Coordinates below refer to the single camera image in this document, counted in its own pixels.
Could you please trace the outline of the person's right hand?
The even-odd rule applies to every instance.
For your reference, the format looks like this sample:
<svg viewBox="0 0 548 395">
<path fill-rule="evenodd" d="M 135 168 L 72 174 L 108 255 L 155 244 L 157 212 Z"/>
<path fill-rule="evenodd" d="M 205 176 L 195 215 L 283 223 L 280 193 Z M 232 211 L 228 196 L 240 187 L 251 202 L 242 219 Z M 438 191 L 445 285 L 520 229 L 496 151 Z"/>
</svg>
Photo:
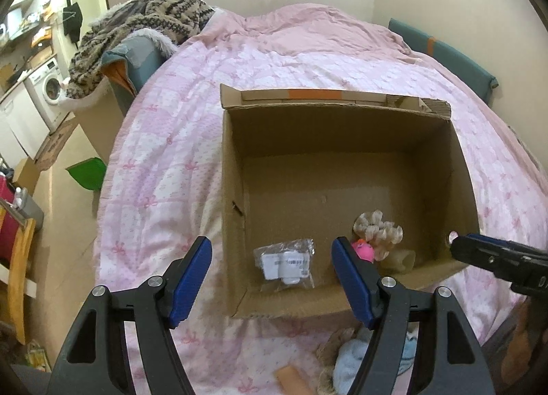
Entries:
<svg viewBox="0 0 548 395">
<path fill-rule="evenodd" d="M 529 297 L 518 311 L 512 339 L 501 362 L 505 386 L 532 391 L 547 385 L 547 300 Z"/>
</svg>

